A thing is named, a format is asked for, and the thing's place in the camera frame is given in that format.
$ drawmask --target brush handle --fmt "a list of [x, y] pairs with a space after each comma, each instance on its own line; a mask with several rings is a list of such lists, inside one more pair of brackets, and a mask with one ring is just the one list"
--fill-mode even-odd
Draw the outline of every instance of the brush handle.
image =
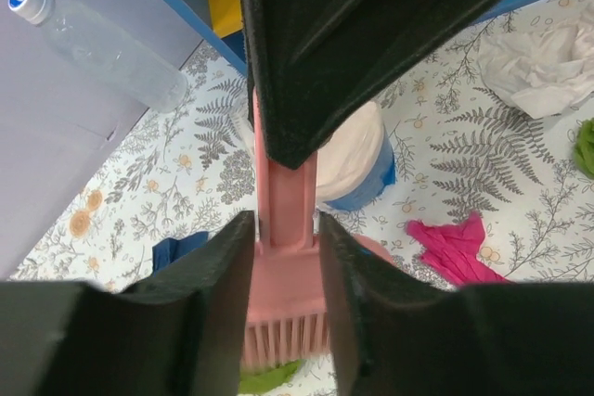
[[262, 253], [271, 249], [295, 251], [311, 248], [316, 208], [317, 153], [295, 171], [270, 160], [266, 155], [255, 91], [253, 126]]

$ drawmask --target brush bristle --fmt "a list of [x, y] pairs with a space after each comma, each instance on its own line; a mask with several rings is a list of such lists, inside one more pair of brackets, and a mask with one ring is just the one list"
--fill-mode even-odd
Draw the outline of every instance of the brush bristle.
[[329, 352], [327, 313], [246, 327], [241, 367], [262, 369]]

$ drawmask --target pink dustpan brush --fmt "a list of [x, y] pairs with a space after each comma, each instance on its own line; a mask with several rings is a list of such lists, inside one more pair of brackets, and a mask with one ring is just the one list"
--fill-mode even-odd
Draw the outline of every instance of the pink dustpan brush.
[[[314, 236], [314, 153], [292, 171], [265, 154], [253, 95], [260, 240], [255, 243], [242, 368], [262, 369], [329, 352], [329, 327], [319, 245]], [[391, 262], [379, 243], [357, 241]]]

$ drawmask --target white wall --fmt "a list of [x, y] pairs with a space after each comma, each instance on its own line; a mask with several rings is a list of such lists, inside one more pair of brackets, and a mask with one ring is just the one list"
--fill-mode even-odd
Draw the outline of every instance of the white wall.
[[[39, 31], [6, 1], [0, 0], [0, 277], [12, 272], [144, 112], [46, 49]], [[162, 0], [81, 1], [178, 67], [200, 42]]]

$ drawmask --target brush head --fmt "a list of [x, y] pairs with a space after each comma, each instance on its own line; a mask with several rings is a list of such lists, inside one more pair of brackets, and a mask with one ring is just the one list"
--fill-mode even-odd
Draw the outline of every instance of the brush head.
[[[366, 236], [355, 239], [392, 262], [390, 253], [380, 243]], [[317, 237], [308, 249], [257, 255], [241, 367], [263, 369], [329, 352], [328, 313]]]

